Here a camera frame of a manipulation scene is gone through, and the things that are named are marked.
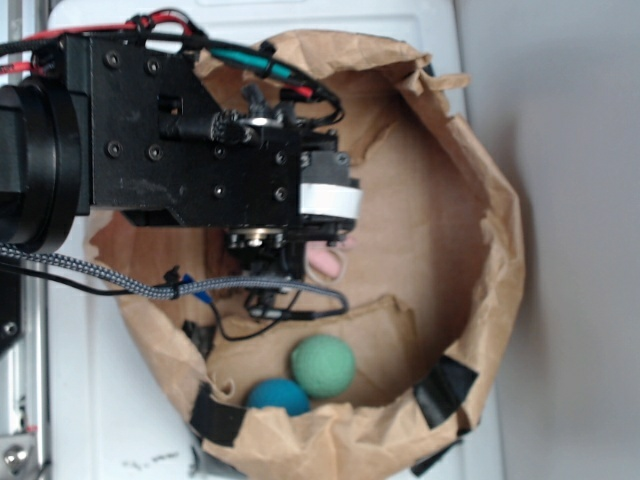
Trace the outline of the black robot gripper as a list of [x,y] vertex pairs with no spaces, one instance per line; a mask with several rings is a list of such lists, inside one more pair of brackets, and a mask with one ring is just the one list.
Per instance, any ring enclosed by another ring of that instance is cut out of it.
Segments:
[[[343,115],[339,98],[267,50],[204,37],[176,53],[125,33],[67,34],[62,45],[61,79],[83,147],[78,213],[219,228],[239,260],[251,316],[318,319],[276,299],[306,290],[306,244],[341,241],[359,216],[359,182],[329,130]],[[201,51],[279,81],[278,102],[248,84],[245,110],[220,106],[195,75]]]

